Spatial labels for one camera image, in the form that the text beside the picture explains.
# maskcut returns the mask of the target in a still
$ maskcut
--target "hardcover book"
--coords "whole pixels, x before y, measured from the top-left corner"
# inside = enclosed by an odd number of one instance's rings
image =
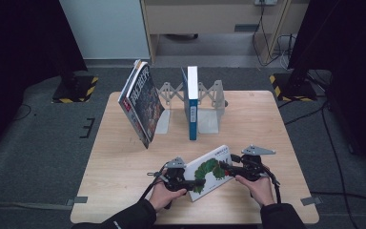
[[[197,140],[198,77],[197,67],[189,66],[187,76],[182,69],[184,109],[189,123],[189,140]]]
[[[233,164],[228,146],[222,145],[186,165],[184,173],[186,180],[206,179],[204,186],[197,186],[189,191],[192,201],[198,200],[233,178],[219,167],[218,161]]]
[[[134,62],[134,66],[132,68],[132,71],[130,73],[130,76],[128,77],[126,84],[124,85],[123,90],[121,91],[120,96],[118,97],[118,104],[120,104],[121,109],[126,114],[128,120],[131,122],[133,128],[135,129],[136,133],[138,134],[139,139],[144,144],[145,148],[148,149],[150,145],[150,141],[148,140],[147,136],[145,135],[141,123],[138,120],[138,117],[136,116],[135,112],[132,110],[132,105],[130,104],[130,101],[127,99],[127,90],[132,84],[132,80],[139,74],[140,70],[142,70],[144,64],[141,60],[136,60]]]
[[[165,108],[159,99],[147,62],[142,62],[139,71],[134,75],[126,99],[141,123],[143,133],[152,142],[156,125]]]

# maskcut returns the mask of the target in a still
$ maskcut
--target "white book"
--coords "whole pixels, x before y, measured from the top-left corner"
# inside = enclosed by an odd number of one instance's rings
[[[187,68],[187,76],[182,69],[184,109],[189,122],[189,140],[197,140],[197,107],[198,107],[198,76],[197,66]]]
[[[192,201],[198,200],[233,178],[219,167],[218,161],[233,164],[228,146],[222,145],[186,165],[184,173],[186,180],[206,179],[204,186],[197,186],[189,191]]]

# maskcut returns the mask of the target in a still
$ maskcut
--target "book spine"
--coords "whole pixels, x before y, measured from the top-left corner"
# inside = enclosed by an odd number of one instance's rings
[[[145,85],[149,83],[150,79],[150,68],[148,66],[147,62],[143,62],[140,66],[139,72],[136,74],[134,80],[132,81],[132,84],[129,88],[129,91],[127,92],[126,100],[131,105],[131,111],[134,113],[137,121],[139,122],[142,132],[147,139],[148,142],[153,141],[153,135],[152,133],[148,133],[148,125],[144,124],[144,121],[148,124],[149,117],[146,116],[146,111],[144,107],[142,107],[142,104],[144,101],[141,101],[142,99],[145,99],[146,94],[142,92]]]
[[[189,96],[189,140],[197,140],[197,106],[198,106],[198,75],[197,66],[189,66],[188,96]]]
[[[127,119],[132,124],[133,128],[135,129],[136,133],[139,136],[139,139],[144,144],[145,148],[148,149],[148,147],[150,146],[150,142],[148,141],[148,138],[144,134],[144,131],[142,129],[142,125],[139,122],[139,120],[136,116],[136,113],[132,108],[132,105],[131,105],[130,101],[126,97],[124,97],[120,102],[121,102],[120,105],[121,105],[122,110],[127,115]]]
[[[197,140],[197,105],[198,99],[189,99],[189,140]]]

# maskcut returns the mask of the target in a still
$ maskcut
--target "metal bookend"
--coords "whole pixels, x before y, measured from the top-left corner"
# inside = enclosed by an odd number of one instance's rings
[[[183,88],[183,83],[180,83],[177,88],[172,87],[171,83],[165,82],[158,89],[159,97],[166,101],[169,108],[165,108],[158,124],[156,126],[156,134],[166,134],[169,128],[169,119],[171,115],[171,101],[175,96],[184,101],[184,97],[179,93]],[[201,108],[202,100],[208,97],[211,101],[211,108]],[[197,109],[197,127],[201,134],[218,134],[221,116],[225,113],[225,96],[221,80],[215,80],[210,89],[207,89],[203,83],[198,82],[198,109]]]
[[[211,99],[213,108],[201,108],[201,106],[198,106],[198,132],[201,134],[218,134],[221,116],[225,113],[225,96],[222,81],[215,80],[210,89],[206,89],[201,82],[198,83],[198,103],[201,104],[202,99],[206,96]]]

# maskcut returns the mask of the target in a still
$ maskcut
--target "black sleeve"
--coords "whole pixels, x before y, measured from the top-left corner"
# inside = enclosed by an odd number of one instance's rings
[[[264,206],[260,210],[260,215],[264,229],[306,228],[293,205],[288,203]]]
[[[156,212],[146,199],[115,214],[106,221],[97,223],[78,223],[72,229],[146,229],[156,221]]]

